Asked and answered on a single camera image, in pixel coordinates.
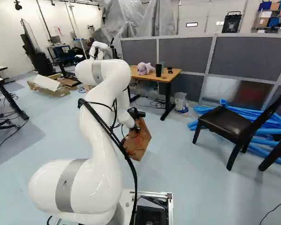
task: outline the paper bag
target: paper bag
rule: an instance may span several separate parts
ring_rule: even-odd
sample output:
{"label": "paper bag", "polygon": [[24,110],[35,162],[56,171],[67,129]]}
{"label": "paper bag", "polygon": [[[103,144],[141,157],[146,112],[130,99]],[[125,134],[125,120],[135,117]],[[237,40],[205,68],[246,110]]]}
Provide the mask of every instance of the paper bag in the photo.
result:
{"label": "paper bag", "polygon": [[146,126],[143,118],[135,121],[140,131],[137,133],[135,130],[130,130],[128,135],[122,140],[124,148],[129,157],[140,161],[146,152],[147,146],[151,141],[151,134]]}

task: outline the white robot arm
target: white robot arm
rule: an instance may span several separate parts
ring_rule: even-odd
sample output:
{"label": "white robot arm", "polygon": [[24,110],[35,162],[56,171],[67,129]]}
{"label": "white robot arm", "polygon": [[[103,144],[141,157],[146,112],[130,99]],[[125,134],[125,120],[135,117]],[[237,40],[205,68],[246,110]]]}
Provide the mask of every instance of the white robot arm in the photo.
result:
{"label": "white robot arm", "polygon": [[[131,70],[126,62],[90,58],[80,62],[75,73],[82,83],[97,85],[84,100],[94,102],[91,106],[108,126],[114,120],[110,109],[115,98],[118,122],[128,128],[135,126],[127,112]],[[110,137],[85,106],[79,111],[79,127],[92,145],[92,158],[43,165],[30,180],[29,194],[44,212],[84,225],[105,225],[113,218],[122,193],[118,159]]]}
{"label": "white robot arm", "polygon": [[102,60],[104,56],[104,51],[107,51],[109,46],[105,43],[94,41],[90,50],[89,56],[93,59]]}

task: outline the white plastic bag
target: white plastic bag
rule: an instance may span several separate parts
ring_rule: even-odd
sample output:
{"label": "white plastic bag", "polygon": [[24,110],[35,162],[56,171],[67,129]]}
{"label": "white plastic bag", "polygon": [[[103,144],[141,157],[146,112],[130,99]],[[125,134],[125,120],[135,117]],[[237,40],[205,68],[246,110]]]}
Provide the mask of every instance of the white plastic bag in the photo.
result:
{"label": "white plastic bag", "polygon": [[182,114],[187,114],[188,113],[188,105],[186,101],[186,93],[183,92],[177,92],[174,95],[175,98],[175,110],[179,113]]}

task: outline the pink plush toy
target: pink plush toy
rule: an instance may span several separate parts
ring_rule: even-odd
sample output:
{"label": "pink plush toy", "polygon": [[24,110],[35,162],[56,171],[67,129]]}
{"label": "pink plush toy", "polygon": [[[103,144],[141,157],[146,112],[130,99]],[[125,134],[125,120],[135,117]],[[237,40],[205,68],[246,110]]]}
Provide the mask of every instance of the pink plush toy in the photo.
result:
{"label": "pink plush toy", "polygon": [[139,75],[146,75],[149,74],[150,72],[155,72],[155,68],[153,66],[151,66],[151,63],[144,63],[144,62],[140,62],[137,65],[137,73]]}

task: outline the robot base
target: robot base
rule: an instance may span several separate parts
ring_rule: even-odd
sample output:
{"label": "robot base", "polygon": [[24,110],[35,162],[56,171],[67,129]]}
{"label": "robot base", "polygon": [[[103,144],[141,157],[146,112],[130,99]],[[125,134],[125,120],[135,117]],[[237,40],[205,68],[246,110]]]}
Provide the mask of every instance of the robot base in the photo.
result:
{"label": "robot base", "polygon": [[[134,191],[124,189],[114,217],[107,225],[129,225],[134,202]],[[166,192],[138,192],[135,225],[173,225],[173,194]],[[77,225],[57,219],[55,225]]]}

